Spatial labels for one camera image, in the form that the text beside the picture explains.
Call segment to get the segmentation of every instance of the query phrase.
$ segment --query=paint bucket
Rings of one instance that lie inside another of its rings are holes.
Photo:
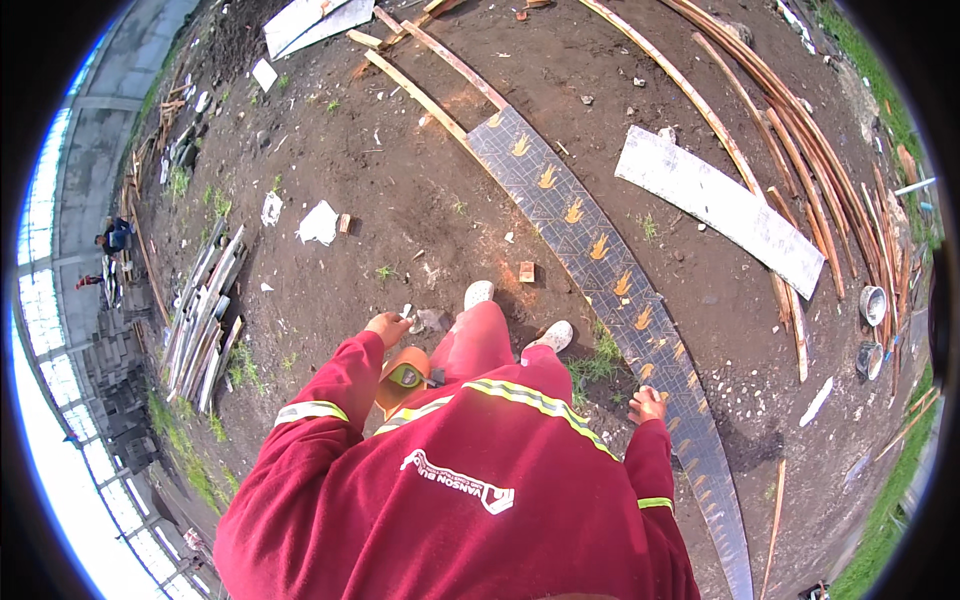
[[[856,353],[856,369],[873,381],[883,366],[883,346],[877,342],[861,342]]]
[[[876,327],[887,312],[887,295],[881,287],[866,285],[860,292],[860,314],[870,327]]]

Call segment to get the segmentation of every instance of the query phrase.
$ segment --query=hand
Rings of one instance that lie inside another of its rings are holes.
[[[637,425],[642,425],[651,419],[663,420],[666,416],[666,403],[660,398],[660,393],[648,385],[640,386],[640,389],[630,400],[630,408],[636,412],[627,415],[627,419]]]
[[[383,340],[383,349],[388,350],[396,346],[403,334],[407,332],[413,319],[401,319],[397,313],[380,313],[370,319],[364,331],[372,331]]]

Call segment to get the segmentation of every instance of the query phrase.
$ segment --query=dirt ground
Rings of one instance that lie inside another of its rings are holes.
[[[440,308],[455,315],[467,286],[490,279],[497,285],[495,299],[507,316],[516,351],[539,328],[558,319],[569,320],[577,330],[565,355],[586,354],[592,346],[592,311],[563,266],[442,126],[430,118],[419,124],[425,111],[416,101],[402,91],[394,93],[394,82],[376,67],[356,76],[365,48],[344,36],[320,42],[274,63],[276,71],[289,78],[285,89],[275,84],[268,93],[260,90],[248,73],[266,55],[259,28],[284,4],[286,0],[235,0],[227,15],[219,3],[204,2],[198,8],[175,64],[185,61],[182,72],[192,74],[198,92],[211,91],[217,108],[204,117],[209,131],[186,197],[171,201],[163,196],[157,165],[147,165],[145,206],[139,209],[141,234],[156,245],[150,258],[166,301],[173,300],[178,276],[192,267],[202,232],[214,218],[212,203],[203,202],[208,186],[222,190],[232,202],[230,229],[241,224],[248,229],[252,251],[230,310],[244,317],[243,338],[266,393],[249,386],[228,393],[221,386],[215,405],[229,440],[218,444],[202,427],[191,432],[211,464],[226,465],[241,479],[250,471],[277,409],[341,341],[378,312],[399,311],[411,302],[415,309]],[[382,6],[397,20],[420,13],[420,6],[399,4]],[[781,186],[746,110],[717,66],[700,56],[703,50],[690,39],[694,28],[655,0],[610,6],[704,96],[750,160],[760,184]],[[854,183],[872,181],[871,161],[880,157],[864,141],[860,115],[853,113],[837,74],[804,51],[766,2],[711,0],[708,7],[751,28],[757,53],[814,106],[814,119]],[[359,29],[380,37],[389,33],[378,21]],[[816,583],[843,555],[896,457],[891,453],[882,462],[870,463],[846,486],[844,478],[866,452],[876,454],[896,431],[916,378],[908,356],[899,397],[892,401],[889,363],[876,381],[857,376],[853,355],[866,336],[856,298],[864,281],[852,279],[841,255],[847,298],[838,301],[824,265],[813,299],[804,304],[811,363],[809,378],[799,384],[792,334],[782,327],[774,331],[776,304],[762,266],[727,238],[709,229],[698,231],[696,220],[613,176],[626,131],[636,124],[651,131],[674,126],[680,146],[741,181],[700,113],[652,60],[572,0],[530,11],[524,22],[516,20],[508,4],[467,0],[425,29],[503,94],[544,139],[563,144],[569,151],[561,154],[564,162],[606,211],[665,297],[727,451],[755,588],[762,583],[766,563],[779,457],[786,458],[786,493],[768,593],[792,598]],[[200,42],[191,48],[195,38]],[[495,112],[474,87],[415,40],[405,39],[386,54],[466,130]],[[753,82],[738,67],[733,69],[755,103],[765,106]],[[634,86],[634,77],[646,86]],[[160,89],[169,84],[161,83]],[[590,106],[581,102],[583,95],[594,97]],[[332,101],[339,106],[328,108]],[[628,108],[634,110],[631,116]],[[179,135],[192,117],[192,110],[182,111],[172,135]],[[155,124],[148,122],[146,130]],[[269,137],[263,148],[257,144],[258,132]],[[889,166],[881,165],[892,178]],[[261,206],[277,178],[284,207],[277,226],[264,227]],[[330,247],[303,244],[294,234],[300,219],[321,200],[358,219],[353,234]],[[794,210],[802,214],[796,205]],[[657,230],[650,240],[640,224],[647,215]],[[514,243],[504,240],[509,231]],[[415,259],[421,250],[423,255]],[[858,250],[854,257],[861,260],[859,272],[865,273]],[[518,282],[521,260],[537,263],[538,284]],[[376,270],[387,266],[396,275],[380,280]],[[275,290],[261,292],[261,283]],[[154,345],[161,329],[155,327]],[[407,343],[430,351],[441,337],[425,333],[410,336]],[[817,419],[800,428],[800,415],[830,376],[832,395]],[[626,370],[609,384],[591,385],[588,408],[582,411],[618,455],[633,426],[612,397],[618,391],[628,395],[634,387]],[[727,598],[703,517],[682,472],[675,474],[677,519],[701,592],[705,598]],[[163,489],[178,496],[177,505],[187,507],[183,510],[190,520],[209,538],[215,536],[217,517],[212,511],[175,486]]]

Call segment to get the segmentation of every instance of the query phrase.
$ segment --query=person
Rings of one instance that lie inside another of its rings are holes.
[[[93,239],[93,243],[102,246],[104,252],[113,260],[119,260],[117,254],[127,247],[127,236],[136,233],[130,223],[120,217],[107,219],[107,230]]]
[[[414,392],[366,440],[385,350],[374,317],[284,406],[217,529],[247,598],[699,598],[673,517],[664,401],[641,387],[621,463],[570,407],[553,324],[515,364],[493,284],[472,284]]]
[[[80,278],[80,281],[77,281],[77,285],[73,286],[74,289],[79,290],[85,285],[96,285],[97,283],[102,283],[104,280],[103,276],[99,275],[84,275]]]

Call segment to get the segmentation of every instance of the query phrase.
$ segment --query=red jacket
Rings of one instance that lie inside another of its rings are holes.
[[[234,598],[700,597],[662,421],[621,463],[512,365],[364,440],[383,352],[345,341],[280,411],[214,544]]]

